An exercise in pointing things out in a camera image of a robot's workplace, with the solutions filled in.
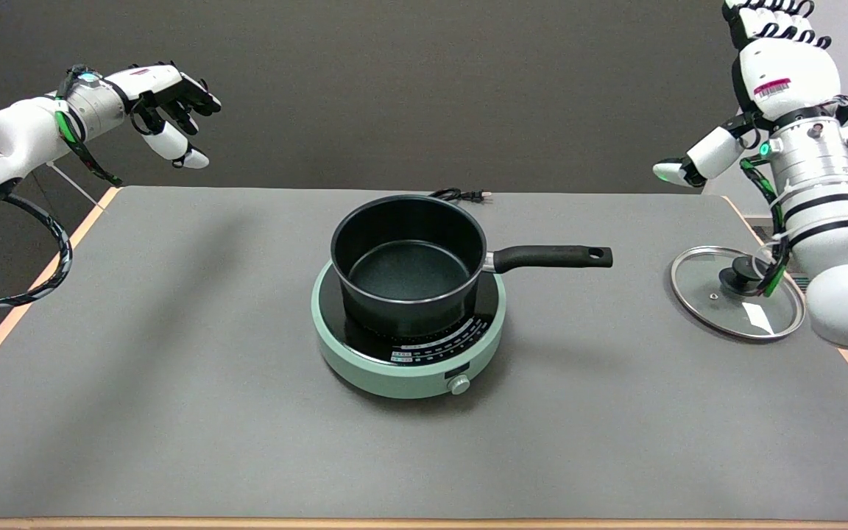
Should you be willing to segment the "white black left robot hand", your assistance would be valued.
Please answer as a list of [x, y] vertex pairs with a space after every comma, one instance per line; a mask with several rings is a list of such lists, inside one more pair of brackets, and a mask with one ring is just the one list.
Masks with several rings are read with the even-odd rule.
[[132, 67], [124, 72], [122, 81], [132, 97], [132, 126], [145, 144], [176, 169], [208, 167], [208, 155], [189, 140], [199, 133], [196, 114], [212, 116], [222, 110], [221, 100], [208, 84], [172, 63]]

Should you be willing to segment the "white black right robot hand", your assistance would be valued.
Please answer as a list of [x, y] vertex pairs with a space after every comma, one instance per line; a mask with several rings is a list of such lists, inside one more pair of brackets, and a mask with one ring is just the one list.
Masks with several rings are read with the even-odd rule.
[[796, 119], [813, 114], [848, 122], [848, 95], [828, 53], [831, 37], [817, 35], [808, 17], [813, 1], [724, 1], [721, 14], [738, 54], [732, 84], [739, 113], [714, 128], [680, 158], [657, 161], [660, 180], [702, 188], [745, 152]]

